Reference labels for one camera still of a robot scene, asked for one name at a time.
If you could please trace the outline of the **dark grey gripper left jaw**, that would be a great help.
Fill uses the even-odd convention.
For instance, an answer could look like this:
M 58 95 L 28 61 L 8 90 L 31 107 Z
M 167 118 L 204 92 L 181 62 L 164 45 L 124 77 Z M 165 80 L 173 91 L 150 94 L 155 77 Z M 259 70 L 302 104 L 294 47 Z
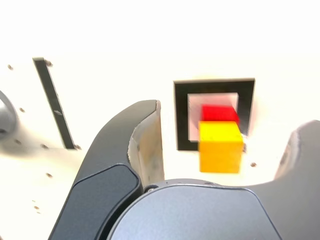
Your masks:
M 161 103 L 142 100 L 99 131 L 49 235 L 51 240 L 104 240 L 146 186 L 165 179 Z

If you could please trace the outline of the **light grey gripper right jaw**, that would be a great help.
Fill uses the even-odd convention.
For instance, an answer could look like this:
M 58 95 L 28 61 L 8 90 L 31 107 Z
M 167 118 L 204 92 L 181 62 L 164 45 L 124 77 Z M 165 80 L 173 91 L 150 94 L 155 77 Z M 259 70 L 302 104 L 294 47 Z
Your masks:
M 249 186 L 172 184 L 132 203 L 110 240 L 317 240 L 320 237 L 320 123 L 295 130 L 282 174 Z

